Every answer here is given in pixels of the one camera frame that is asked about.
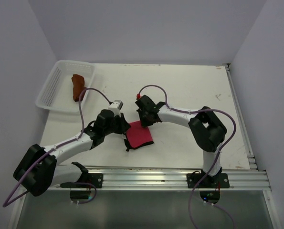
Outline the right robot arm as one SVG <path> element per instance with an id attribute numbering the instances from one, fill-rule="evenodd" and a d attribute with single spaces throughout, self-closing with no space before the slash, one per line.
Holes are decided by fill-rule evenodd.
<path id="1" fill-rule="evenodd" d="M 203 150 L 202 183 L 206 187 L 213 187 L 218 183 L 218 174 L 222 171 L 218 152 L 227 129 L 213 111 L 196 114 L 190 110 L 175 111 L 168 108 L 165 102 L 156 104 L 147 95 L 139 94 L 136 105 L 143 127 L 155 123 L 172 123 L 189 128 L 197 145 Z"/>

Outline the brown towel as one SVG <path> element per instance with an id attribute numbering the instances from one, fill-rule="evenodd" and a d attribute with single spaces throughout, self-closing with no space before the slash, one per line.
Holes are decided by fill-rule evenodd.
<path id="1" fill-rule="evenodd" d="M 73 74 L 71 79 L 73 83 L 73 100 L 78 102 L 81 93 L 86 89 L 85 80 L 83 76 L 78 74 Z"/>

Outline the white plastic basket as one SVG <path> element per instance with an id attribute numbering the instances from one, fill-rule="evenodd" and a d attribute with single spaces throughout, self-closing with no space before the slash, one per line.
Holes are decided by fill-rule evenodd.
<path id="1" fill-rule="evenodd" d="M 74 74 L 84 78 L 84 86 L 91 87 L 96 65 L 88 62 L 59 60 L 53 66 L 37 99 L 36 106 L 49 111 L 68 114 L 79 113 L 78 102 L 73 99 Z"/>

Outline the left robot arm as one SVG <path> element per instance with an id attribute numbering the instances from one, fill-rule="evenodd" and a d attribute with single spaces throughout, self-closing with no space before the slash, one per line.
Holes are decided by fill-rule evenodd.
<path id="1" fill-rule="evenodd" d="M 30 146 L 13 177 L 33 196 L 43 194 L 54 183 L 56 167 L 67 159 L 92 150 L 109 134 L 125 135 L 130 124 L 124 114 L 104 109 L 76 136 L 52 146 Z"/>

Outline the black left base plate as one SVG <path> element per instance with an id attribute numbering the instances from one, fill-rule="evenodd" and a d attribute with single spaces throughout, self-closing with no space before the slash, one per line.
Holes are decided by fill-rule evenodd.
<path id="1" fill-rule="evenodd" d="M 66 182 L 60 185 L 61 188 L 89 188 L 92 184 L 96 188 L 102 188 L 104 175 L 102 173 L 85 173 L 76 182 Z"/>

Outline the aluminium mounting rail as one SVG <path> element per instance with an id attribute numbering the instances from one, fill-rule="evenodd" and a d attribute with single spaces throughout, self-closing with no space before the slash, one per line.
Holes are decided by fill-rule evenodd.
<path id="1" fill-rule="evenodd" d="M 125 168 L 87 167 L 89 173 L 99 174 L 101 190 L 147 190 L 147 191 L 190 191 L 194 179 L 200 174 L 195 170 L 176 168 Z M 225 170 L 216 184 L 205 190 L 263 191 L 271 190 L 266 172 L 258 170 Z"/>

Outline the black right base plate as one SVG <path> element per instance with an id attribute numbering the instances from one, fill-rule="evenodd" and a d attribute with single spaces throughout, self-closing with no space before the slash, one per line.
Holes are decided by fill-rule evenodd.
<path id="1" fill-rule="evenodd" d="M 186 179 L 188 188 L 194 188 L 194 186 L 202 179 L 204 175 L 205 173 L 203 171 L 187 173 Z M 207 175 L 202 181 L 199 182 L 197 188 L 230 188 L 228 174 L 220 171 L 213 177 Z"/>

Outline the pink towel black trim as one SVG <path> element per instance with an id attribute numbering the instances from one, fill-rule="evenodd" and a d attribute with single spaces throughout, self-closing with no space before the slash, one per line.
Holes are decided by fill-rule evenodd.
<path id="1" fill-rule="evenodd" d="M 144 146 L 154 144 L 151 132 L 148 127 L 142 127 L 140 121 L 131 122 L 130 128 L 126 131 L 124 143 L 126 151 L 136 150 Z"/>

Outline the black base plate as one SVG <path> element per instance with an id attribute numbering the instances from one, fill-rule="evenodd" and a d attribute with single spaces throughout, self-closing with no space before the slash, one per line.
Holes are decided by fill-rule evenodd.
<path id="1" fill-rule="evenodd" d="M 61 188 L 89 188 L 92 184 L 96 188 L 102 188 L 104 175 L 102 173 L 85 173 L 76 182 L 66 182 L 60 185 Z"/>
<path id="2" fill-rule="evenodd" d="M 186 179 L 188 188 L 194 188 L 194 186 L 202 179 L 204 175 L 205 173 L 203 171 L 187 173 Z M 202 181 L 199 182 L 197 188 L 230 188 L 228 174 L 220 171 L 213 177 L 207 175 Z"/>

